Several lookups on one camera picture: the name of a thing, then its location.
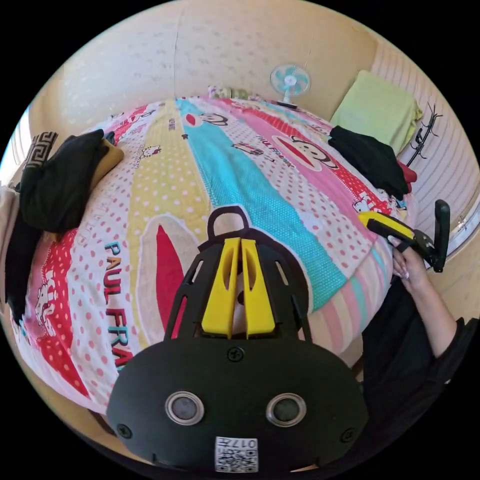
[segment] label sticker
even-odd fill
[[[249,474],[259,471],[259,450],[256,438],[215,439],[215,471]]]

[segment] electric fan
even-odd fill
[[[279,94],[283,94],[283,101],[278,103],[293,108],[296,105],[291,103],[290,97],[304,94],[310,89],[309,74],[303,68],[291,64],[276,67],[270,74],[270,83]]]

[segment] light green blanket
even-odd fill
[[[330,123],[374,137],[398,155],[412,139],[422,115],[413,95],[361,70]]]

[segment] bed sheet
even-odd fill
[[[215,237],[279,249],[308,296],[314,341],[339,354],[380,308],[392,250],[358,211],[414,226],[417,204],[389,198],[327,143],[331,126],[265,101],[179,98],[96,125],[124,160],[92,193],[79,228],[43,238],[20,354],[74,402],[105,413],[119,371],[161,342],[175,292]],[[238,282],[238,292],[242,282]],[[235,306],[235,325],[243,307]]]

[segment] yellow plastic part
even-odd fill
[[[398,221],[396,218],[384,215],[383,213],[378,213],[376,211],[362,211],[358,214],[358,218],[367,228],[369,220],[375,220],[409,239],[413,240],[415,238],[415,233],[409,226],[405,225],[401,221]]]
[[[246,337],[270,334],[275,330],[275,319],[270,307],[255,240],[242,239],[241,254]]]
[[[226,238],[201,328],[210,335],[232,338],[240,238]]]

